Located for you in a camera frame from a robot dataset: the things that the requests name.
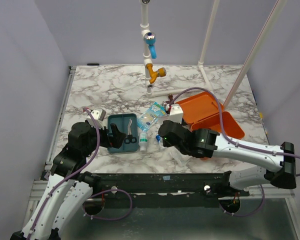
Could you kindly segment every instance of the orange valve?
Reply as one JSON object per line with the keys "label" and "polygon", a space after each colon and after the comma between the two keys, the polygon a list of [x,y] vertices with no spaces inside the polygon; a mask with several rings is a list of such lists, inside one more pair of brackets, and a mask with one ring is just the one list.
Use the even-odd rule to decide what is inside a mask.
{"label": "orange valve", "polygon": [[148,69],[149,75],[151,77],[151,79],[149,80],[150,84],[153,84],[157,80],[157,77],[165,77],[167,75],[166,69],[164,67],[159,68],[157,71],[154,71],[152,69],[153,65],[151,63],[148,63],[145,67],[146,69]]}

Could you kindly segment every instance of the blue valve handle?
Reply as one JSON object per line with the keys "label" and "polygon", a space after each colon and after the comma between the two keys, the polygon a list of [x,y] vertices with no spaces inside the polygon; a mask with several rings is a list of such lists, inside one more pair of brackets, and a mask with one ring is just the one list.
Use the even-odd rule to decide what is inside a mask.
{"label": "blue valve handle", "polygon": [[156,49],[155,49],[156,35],[152,32],[148,32],[144,36],[144,41],[146,44],[148,44],[151,58],[156,59],[157,58],[157,53],[156,53]]}

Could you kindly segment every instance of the white wall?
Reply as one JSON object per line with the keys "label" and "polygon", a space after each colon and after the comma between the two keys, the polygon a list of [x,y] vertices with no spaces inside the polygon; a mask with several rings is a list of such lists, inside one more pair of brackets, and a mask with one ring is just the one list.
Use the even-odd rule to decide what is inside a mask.
{"label": "white wall", "polygon": [[[270,143],[292,142],[300,155],[300,1],[287,1],[248,77]],[[300,177],[295,192],[300,213]]]}
{"label": "white wall", "polygon": [[0,0],[0,240],[21,229],[69,74],[33,0]]}
{"label": "white wall", "polygon": [[[139,0],[35,0],[69,65],[142,64]],[[243,64],[275,0],[220,1],[205,64]],[[213,0],[151,0],[155,64],[196,65]]]}

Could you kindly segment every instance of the orange plastic container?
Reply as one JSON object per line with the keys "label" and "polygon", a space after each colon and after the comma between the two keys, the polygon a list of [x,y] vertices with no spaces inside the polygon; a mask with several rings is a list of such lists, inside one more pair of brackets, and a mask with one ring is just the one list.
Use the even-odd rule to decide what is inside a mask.
{"label": "orange plastic container", "polygon": [[[191,130],[211,129],[221,132],[218,104],[215,99],[207,92],[188,97],[177,102],[183,110],[184,121],[191,125]],[[222,109],[222,120],[225,133],[236,139],[242,139],[245,132],[241,129],[232,115]]]}

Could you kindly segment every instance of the gray floor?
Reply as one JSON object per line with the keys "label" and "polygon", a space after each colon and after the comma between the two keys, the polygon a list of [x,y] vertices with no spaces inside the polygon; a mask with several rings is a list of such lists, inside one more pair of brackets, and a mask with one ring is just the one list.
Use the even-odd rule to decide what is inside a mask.
{"label": "gray floor", "polygon": [[[259,199],[242,200],[239,213],[248,213]],[[106,209],[103,217],[119,217],[125,209]],[[296,233],[284,199],[267,199],[250,217],[231,217],[219,208],[135,208],[116,221],[90,220],[80,209],[61,236],[63,240],[294,240]]]}

